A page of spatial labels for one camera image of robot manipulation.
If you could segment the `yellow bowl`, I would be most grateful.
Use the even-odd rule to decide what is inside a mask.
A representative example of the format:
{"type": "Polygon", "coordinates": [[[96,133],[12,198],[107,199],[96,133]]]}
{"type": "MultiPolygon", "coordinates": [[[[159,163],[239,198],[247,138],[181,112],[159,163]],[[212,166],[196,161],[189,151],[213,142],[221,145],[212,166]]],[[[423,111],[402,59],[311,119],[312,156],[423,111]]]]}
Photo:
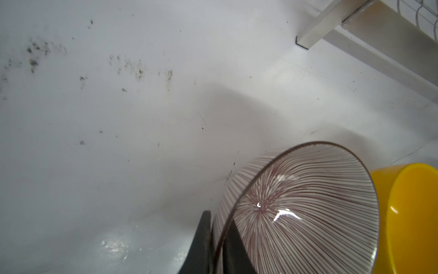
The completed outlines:
{"type": "Polygon", "coordinates": [[[375,274],[438,271],[438,171],[424,163],[371,172],[381,217],[375,274]]]}

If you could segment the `pink striped bowl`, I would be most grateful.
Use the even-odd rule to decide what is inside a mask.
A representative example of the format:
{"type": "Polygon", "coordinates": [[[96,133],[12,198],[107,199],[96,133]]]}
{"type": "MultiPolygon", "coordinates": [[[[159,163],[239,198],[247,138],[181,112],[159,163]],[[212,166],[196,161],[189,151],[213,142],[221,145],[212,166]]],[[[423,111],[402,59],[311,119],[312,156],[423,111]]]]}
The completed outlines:
{"type": "Polygon", "coordinates": [[[315,141],[255,158],[228,183],[213,220],[213,272],[225,271],[227,232],[236,226],[259,274],[370,274],[380,213],[364,163],[315,141]]]}

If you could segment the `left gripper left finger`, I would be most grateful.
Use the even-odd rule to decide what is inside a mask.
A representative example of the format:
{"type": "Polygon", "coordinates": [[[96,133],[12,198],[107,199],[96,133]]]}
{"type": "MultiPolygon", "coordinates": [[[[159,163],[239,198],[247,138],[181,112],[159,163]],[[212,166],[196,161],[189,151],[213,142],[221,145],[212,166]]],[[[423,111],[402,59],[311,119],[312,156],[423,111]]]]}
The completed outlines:
{"type": "Polygon", "coordinates": [[[212,268],[211,212],[204,211],[179,274],[209,274],[212,268]]]}

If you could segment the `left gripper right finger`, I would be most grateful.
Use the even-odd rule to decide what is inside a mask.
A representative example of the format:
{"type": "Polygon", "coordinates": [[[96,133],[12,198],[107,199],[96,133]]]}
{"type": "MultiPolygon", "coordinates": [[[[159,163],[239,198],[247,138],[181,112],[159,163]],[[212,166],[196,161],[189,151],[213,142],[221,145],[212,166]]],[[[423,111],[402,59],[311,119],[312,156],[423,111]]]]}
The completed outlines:
{"type": "Polygon", "coordinates": [[[223,249],[223,272],[225,274],[256,274],[234,220],[225,237],[223,249]]]}

